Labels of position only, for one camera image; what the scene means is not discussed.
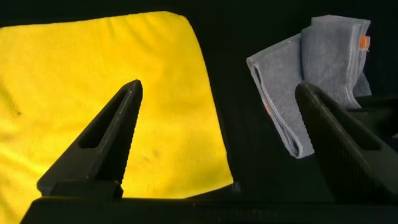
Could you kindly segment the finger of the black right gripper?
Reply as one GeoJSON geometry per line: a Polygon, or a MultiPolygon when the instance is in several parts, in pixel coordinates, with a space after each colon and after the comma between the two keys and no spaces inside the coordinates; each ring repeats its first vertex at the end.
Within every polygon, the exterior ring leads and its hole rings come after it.
{"type": "Polygon", "coordinates": [[[397,109],[397,95],[369,95],[355,98],[358,103],[354,110],[390,108],[397,109]]]}

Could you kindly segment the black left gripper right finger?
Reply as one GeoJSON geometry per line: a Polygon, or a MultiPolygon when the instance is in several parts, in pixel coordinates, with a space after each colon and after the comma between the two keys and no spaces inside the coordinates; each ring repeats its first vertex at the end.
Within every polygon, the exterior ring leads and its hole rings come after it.
{"type": "Polygon", "coordinates": [[[397,203],[397,109],[346,109],[301,83],[295,98],[337,202],[397,203]]]}

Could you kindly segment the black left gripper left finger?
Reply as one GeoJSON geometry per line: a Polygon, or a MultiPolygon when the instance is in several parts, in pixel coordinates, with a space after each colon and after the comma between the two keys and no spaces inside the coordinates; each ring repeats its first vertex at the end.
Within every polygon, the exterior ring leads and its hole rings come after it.
{"type": "Polygon", "coordinates": [[[63,181],[121,183],[143,97],[139,80],[123,85],[38,180],[42,195],[63,181]]]}

